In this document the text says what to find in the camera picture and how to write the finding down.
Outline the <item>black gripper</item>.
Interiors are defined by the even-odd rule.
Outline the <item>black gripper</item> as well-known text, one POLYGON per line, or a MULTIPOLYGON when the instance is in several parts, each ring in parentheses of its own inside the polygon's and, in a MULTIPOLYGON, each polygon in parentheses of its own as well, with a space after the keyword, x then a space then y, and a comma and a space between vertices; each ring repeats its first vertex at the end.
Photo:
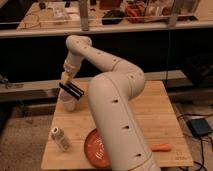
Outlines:
POLYGON ((59 86, 76 100, 79 100, 84 95, 84 91, 71 82, 60 82, 59 86))

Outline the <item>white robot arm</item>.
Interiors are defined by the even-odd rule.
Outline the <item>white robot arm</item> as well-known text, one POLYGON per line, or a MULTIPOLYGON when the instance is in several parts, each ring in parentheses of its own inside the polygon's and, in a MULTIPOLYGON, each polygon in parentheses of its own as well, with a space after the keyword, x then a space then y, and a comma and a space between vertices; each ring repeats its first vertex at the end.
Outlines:
POLYGON ((135 64, 96 49, 87 36, 66 39, 68 55, 64 61, 60 87, 74 98, 83 91, 72 79, 86 59, 101 70, 88 85, 89 108, 113 171, 161 171, 129 101, 145 87, 144 72, 135 64))

